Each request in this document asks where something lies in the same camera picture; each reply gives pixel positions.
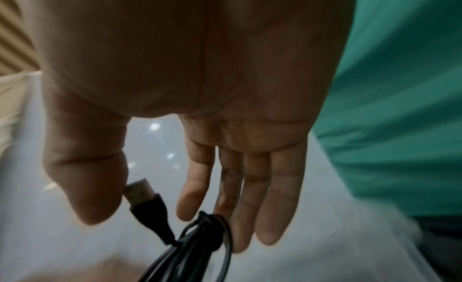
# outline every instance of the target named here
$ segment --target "teal cloth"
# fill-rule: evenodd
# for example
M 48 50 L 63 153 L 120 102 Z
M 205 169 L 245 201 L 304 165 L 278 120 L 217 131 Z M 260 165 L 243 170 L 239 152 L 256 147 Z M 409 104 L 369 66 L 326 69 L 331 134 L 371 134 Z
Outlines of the teal cloth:
M 358 0 L 314 132 L 354 195 L 462 215 L 462 0 Z

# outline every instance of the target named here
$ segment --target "human hand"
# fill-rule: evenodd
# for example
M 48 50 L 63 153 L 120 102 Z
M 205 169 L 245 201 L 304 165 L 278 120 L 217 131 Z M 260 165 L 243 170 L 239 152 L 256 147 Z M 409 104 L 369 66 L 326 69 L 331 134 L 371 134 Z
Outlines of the human hand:
M 234 250 L 280 239 L 355 0 L 19 1 L 43 70 L 45 168 L 84 222 L 121 202 L 128 121 L 175 113 L 190 159 L 179 218 L 197 212 L 218 147 L 215 212 Z

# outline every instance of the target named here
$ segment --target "black cable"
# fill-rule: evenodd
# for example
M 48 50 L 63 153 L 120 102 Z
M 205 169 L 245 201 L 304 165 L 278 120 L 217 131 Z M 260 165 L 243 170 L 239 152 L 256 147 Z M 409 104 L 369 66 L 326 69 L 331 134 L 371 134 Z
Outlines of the black cable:
M 124 195 L 135 218 L 154 231 L 165 244 L 171 244 L 139 282 L 200 282 L 212 253 L 223 243 L 226 253 L 217 282 L 225 281 L 231 262 L 232 238 L 229 225 L 222 216 L 199 212 L 199 217 L 175 240 L 168 225 L 165 204 L 146 180 L 129 185 Z

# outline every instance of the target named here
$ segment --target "white surface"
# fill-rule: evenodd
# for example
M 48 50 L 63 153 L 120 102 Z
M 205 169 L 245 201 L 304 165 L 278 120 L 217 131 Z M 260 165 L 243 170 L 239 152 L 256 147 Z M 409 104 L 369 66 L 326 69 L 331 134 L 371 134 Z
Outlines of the white surface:
M 91 265 L 111 256 L 154 261 L 165 247 L 130 215 L 126 202 L 109 221 L 85 227 L 59 187 L 46 177 L 41 168 L 44 114 L 39 77 L 33 77 L 32 86 L 16 142 L 0 167 L 0 281 L 15 282 L 45 269 Z M 227 281 L 427 281 L 390 229 L 374 215 L 358 213 L 362 209 L 353 205 L 313 136 L 308 150 L 302 198 L 289 231 L 275 247 L 254 240 L 247 252 L 233 256 Z M 170 224 L 179 234 L 185 224 L 173 212 L 187 168 L 179 121 L 174 116 L 134 119 L 125 151 L 128 181 L 149 180 L 162 194 Z M 202 206 L 207 212 L 218 193 L 219 171 L 216 163 Z M 372 229 L 364 227 L 365 220 L 375 224 Z M 395 258 L 384 259 L 390 255 Z M 220 265 L 215 257 L 213 270 Z M 384 271 L 395 274 L 387 276 Z

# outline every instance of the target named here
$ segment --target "finger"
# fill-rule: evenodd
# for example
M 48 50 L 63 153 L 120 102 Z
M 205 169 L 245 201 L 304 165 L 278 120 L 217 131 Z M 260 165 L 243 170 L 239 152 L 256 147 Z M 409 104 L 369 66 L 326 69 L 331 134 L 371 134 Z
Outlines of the finger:
M 188 175 L 177 205 L 177 216 L 183 221 L 190 221 L 204 200 L 210 183 L 215 147 L 206 146 L 186 137 L 188 152 Z
M 221 163 L 220 191 L 214 212 L 229 220 L 241 195 L 243 172 L 243 154 L 220 148 L 218 155 Z
M 45 169 L 83 222 L 102 222 L 117 210 L 127 182 L 122 148 L 129 119 L 58 87 L 46 73 L 43 76 Z
M 307 140 L 271 152 L 271 184 L 258 212 L 255 233 L 264 244 L 275 244 L 294 217 L 305 174 Z
M 241 198 L 231 217 L 233 250 L 244 251 L 254 234 L 255 220 L 270 183 L 270 154 L 246 155 Z

